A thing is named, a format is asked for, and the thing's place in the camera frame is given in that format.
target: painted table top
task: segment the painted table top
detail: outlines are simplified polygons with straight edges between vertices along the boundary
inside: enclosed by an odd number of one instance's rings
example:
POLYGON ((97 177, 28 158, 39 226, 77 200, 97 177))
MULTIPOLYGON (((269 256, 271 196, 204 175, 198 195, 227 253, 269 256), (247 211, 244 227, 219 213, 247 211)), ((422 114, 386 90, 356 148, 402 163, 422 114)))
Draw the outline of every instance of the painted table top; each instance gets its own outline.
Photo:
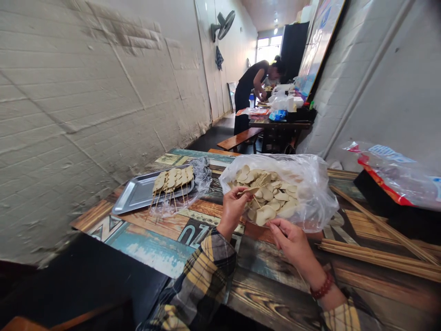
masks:
MULTIPOLYGON (((76 229, 135 258, 155 270, 175 278, 183 271, 188 257, 198 247, 195 238, 218 224, 222 214, 222 189, 219 176, 235 157, 186 149, 173 149, 146 165, 146 173, 180 166, 195 157, 208 156, 213 172, 210 191, 188 210, 155 221, 146 209, 111 215, 113 204, 124 186, 100 201, 72 222, 76 229)), ((349 171, 329 170, 329 183, 369 208, 353 184, 357 176, 349 171)), ((309 235, 311 243, 330 238, 411 256, 411 253, 338 197, 339 219, 322 233, 309 235)), ((241 219, 233 235, 238 251, 238 266, 227 285, 224 304, 275 330, 319 329, 317 307, 295 268, 276 249, 269 229, 241 219)), ((422 243, 441 257, 441 248, 422 243)), ((330 269, 341 286, 354 288, 388 328, 431 330, 441 311, 441 286, 435 282, 320 251, 313 245, 318 260, 330 269)))

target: metal tray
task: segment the metal tray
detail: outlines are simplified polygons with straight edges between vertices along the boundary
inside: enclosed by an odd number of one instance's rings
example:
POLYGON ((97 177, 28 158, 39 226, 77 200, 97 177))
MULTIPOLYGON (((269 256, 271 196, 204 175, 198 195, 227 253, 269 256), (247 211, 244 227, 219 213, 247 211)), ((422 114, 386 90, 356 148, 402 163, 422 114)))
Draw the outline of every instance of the metal tray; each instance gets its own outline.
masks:
MULTIPOLYGON (((181 165, 176 168, 184 169, 190 165, 181 165)), ((153 172, 147 175, 142 175, 133 178, 125 186, 124 191, 119 196, 118 201, 112 208, 112 213, 115 215, 120 215, 127 213, 129 211, 150 206, 153 200, 153 185, 155 184, 156 177, 162 172, 153 172)), ((182 196, 183 194, 190 193, 194 187, 194 179, 188 183, 186 186, 182 186, 182 190, 175 191, 175 198, 182 196)), ((165 193, 162 192, 159 197, 159 202, 163 201, 165 193)))

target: hanging cloth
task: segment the hanging cloth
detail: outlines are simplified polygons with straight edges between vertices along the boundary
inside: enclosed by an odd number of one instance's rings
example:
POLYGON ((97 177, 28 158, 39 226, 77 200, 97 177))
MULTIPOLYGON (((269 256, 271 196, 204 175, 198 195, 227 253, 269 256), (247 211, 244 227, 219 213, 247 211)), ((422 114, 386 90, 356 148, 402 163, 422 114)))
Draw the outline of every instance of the hanging cloth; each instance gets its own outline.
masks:
POLYGON ((224 58, 222 57, 222 54, 219 51, 219 47, 216 46, 216 64, 219 70, 222 70, 222 62, 224 62, 224 58))

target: black fan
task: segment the black fan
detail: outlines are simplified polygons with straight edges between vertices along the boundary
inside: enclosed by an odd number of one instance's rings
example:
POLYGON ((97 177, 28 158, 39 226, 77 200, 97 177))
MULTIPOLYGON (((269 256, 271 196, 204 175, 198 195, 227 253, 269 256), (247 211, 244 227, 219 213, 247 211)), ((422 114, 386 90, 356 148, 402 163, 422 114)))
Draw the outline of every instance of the black fan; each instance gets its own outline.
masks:
POLYGON ((217 34, 217 38, 219 38, 219 40, 225 37, 226 33, 233 24, 235 16, 236 13, 234 11, 231 11, 226 18, 222 15, 222 13, 219 13, 217 16, 219 24, 211 24, 211 39, 213 42, 216 41, 216 30, 219 30, 219 33, 217 34))

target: plaid shirt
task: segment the plaid shirt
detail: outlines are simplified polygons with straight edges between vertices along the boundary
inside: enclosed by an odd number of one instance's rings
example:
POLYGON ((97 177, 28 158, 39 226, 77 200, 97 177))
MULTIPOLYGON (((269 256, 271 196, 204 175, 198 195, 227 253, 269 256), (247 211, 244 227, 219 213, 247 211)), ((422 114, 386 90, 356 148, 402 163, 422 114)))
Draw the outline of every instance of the plaid shirt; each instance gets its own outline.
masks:
MULTIPOLYGON (((137 330, 204 330, 225 295, 237 253, 213 229, 188 259, 184 272, 159 297, 153 317, 137 330)), ((380 323, 356 294, 329 312, 322 312, 325 330, 381 330, 380 323)))

